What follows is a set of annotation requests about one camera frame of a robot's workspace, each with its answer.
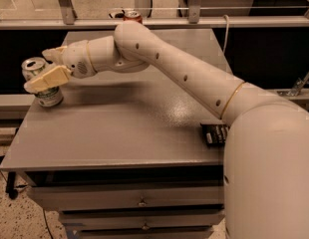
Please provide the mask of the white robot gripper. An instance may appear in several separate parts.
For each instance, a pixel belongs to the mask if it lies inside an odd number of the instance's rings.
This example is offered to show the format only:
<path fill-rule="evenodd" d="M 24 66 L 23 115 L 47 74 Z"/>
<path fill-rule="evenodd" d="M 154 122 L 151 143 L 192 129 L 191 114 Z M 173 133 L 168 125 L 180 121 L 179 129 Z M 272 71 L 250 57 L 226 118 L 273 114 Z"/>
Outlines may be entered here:
<path fill-rule="evenodd" d="M 97 72 L 89 57 L 88 44 L 87 40 L 83 40 L 67 47 L 44 50 L 42 55 L 47 61 L 65 66 L 50 66 L 27 81 L 24 89 L 28 93 L 37 94 L 67 84 L 72 76 L 78 79 L 94 76 Z"/>

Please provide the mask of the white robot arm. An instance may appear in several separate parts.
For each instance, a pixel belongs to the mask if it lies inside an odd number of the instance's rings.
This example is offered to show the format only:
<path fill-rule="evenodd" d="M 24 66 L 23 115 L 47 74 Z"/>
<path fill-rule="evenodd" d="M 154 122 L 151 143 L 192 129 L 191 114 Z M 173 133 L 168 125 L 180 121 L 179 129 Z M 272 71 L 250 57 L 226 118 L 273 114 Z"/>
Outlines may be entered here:
<path fill-rule="evenodd" d="M 160 39 L 141 23 L 109 38 L 48 49 L 50 66 L 24 88 L 154 66 L 229 127 L 223 181 L 226 239 L 309 239 L 309 113 Z"/>

